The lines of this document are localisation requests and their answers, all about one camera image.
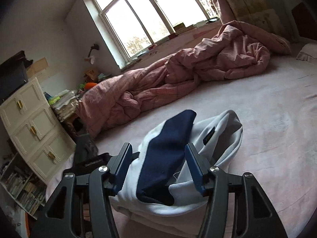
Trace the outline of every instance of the window sill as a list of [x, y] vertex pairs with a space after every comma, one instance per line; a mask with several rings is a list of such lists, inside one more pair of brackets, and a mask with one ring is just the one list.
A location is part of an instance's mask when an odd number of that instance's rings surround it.
[[[216, 29], [218, 31], [218, 28], [221, 26], [221, 21], [215, 21], [215, 22], [211, 22], [209, 24], [200, 26], [200, 27], [195, 27], [193, 29], [190, 29], [186, 32], [183, 32], [175, 37], [173, 37], [172, 39], [169, 39], [161, 44], [159, 44], [158, 46], [154, 47], [153, 49], [151, 49], [149, 52], [147, 52], [146, 54], [142, 54], [140, 56], [137, 57], [136, 60], [131, 61], [129, 63], [127, 63], [122, 69], [121, 72], [126, 72], [128, 70], [130, 70], [131, 68], [134, 68], [135, 66], [137, 66], [137, 64], [143, 62], [143, 61], [147, 61], [148, 59], [152, 58], [154, 59], [155, 55], [157, 54], [161, 54], [161, 52], [164, 52], [164, 50], [168, 50], [169, 52], [166, 55], [162, 55], [163, 58], [167, 55], [170, 55], [172, 53], [175, 53], [177, 51], [179, 51], [180, 49], [185, 48], [186, 44], [191, 43], [192, 41], [194, 41], [195, 39], [199, 39], [201, 41], [201, 37]], [[148, 63], [147, 66], [149, 66], [150, 64], [154, 63], [155, 61], [159, 60], [160, 58], [155, 58], [154, 61]]]

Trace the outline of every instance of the curtain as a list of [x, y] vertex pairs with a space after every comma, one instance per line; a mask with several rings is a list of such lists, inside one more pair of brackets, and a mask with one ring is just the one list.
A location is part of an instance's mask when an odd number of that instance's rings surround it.
[[244, 21], [270, 33], [285, 35], [285, 29], [278, 15], [267, 5], [266, 0], [212, 0], [212, 2], [222, 24], [232, 20]]

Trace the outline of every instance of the pink comforter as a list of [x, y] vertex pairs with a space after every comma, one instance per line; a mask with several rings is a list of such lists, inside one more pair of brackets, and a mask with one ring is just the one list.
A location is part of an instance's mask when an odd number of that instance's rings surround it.
[[175, 101], [201, 81], [237, 79], [259, 74], [270, 50], [288, 55], [289, 42], [244, 22], [223, 25], [212, 39], [203, 39], [150, 66], [99, 83], [81, 99], [77, 114], [95, 137], [101, 130], [125, 124], [141, 112]]

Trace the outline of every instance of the navy blue fabric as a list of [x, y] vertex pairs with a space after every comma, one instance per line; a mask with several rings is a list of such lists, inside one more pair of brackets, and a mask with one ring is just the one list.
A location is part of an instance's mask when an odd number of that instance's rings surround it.
[[149, 142], [137, 183], [137, 198], [146, 203], [174, 204], [167, 182], [184, 162], [185, 146], [189, 141], [196, 117], [185, 110], [168, 119], [160, 134]]

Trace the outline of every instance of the white window frame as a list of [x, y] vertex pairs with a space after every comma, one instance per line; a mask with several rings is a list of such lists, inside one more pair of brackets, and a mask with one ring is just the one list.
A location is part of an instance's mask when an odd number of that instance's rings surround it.
[[[104, 23], [104, 25], [106, 26], [107, 31], [110, 33], [113, 41], [115, 42], [117, 48], [119, 49], [121, 55], [123, 56], [124, 60], [126, 61], [126, 63], [130, 63], [131, 61], [133, 61], [133, 59], [137, 56], [137, 54], [140, 54], [141, 52], [145, 51], [146, 49], [148, 49], [148, 47], [152, 46], [155, 44], [155, 42], [153, 41], [153, 39], [151, 38], [150, 34], [148, 33], [148, 31], [146, 30], [144, 24], [142, 23], [142, 21], [140, 20], [140, 18], [138, 17], [138, 15], [136, 14], [136, 12], [134, 11], [134, 9], [132, 8], [132, 6], [130, 5], [130, 3], [128, 2], [128, 0], [125, 0], [125, 2], [127, 3], [127, 5], [129, 6], [129, 8], [131, 9], [131, 11], [133, 12], [133, 14], [136, 16], [138, 22], [140, 23], [141, 27], [143, 28], [146, 36], [148, 37], [148, 39], [150, 40], [151, 44], [146, 47], [145, 49], [139, 51], [136, 55], [133, 55], [132, 57], [129, 56], [128, 52], [126, 51], [126, 48], [124, 47], [124, 45], [122, 44], [120, 38], [117, 36], [114, 28], [112, 27], [110, 21], [108, 20], [106, 13], [110, 10], [110, 8], [115, 5], [119, 0], [112, 0], [103, 10], [100, 8], [99, 4], [97, 3], [96, 0], [92, 0], [96, 6], [96, 8], [99, 11], [99, 16], [102, 19], [102, 22]], [[175, 30], [173, 28], [173, 26], [171, 25], [170, 21], [168, 20], [168, 18], [166, 17], [166, 15], [164, 14], [164, 12], [161, 10], [161, 8], [159, 7], [158, 3], [155, 0], [149, 0], [151, 2], [151, 4], [153, 5], [154, 9], [156, 10], [157, 14], [159, 15], [159, 17], [161, 18], [161, 20], [163, 21], [164, 25], [166, 26], [167, 30], [169, 31], [170, 34], [175, 33]], [[205, 8], [203, 7], [203, 5], [201, 4], [201, 2], [199, 0], [195, 0], [196, 3], [198, 4], [198, 6], [200, 7], [200, 9], [202, 10], [203, 14], [205, 15], [205, 17], [207, 18], [207, 20], [210, 19], [209, 14], [207, 13], [207, 11], [205, 10]]]

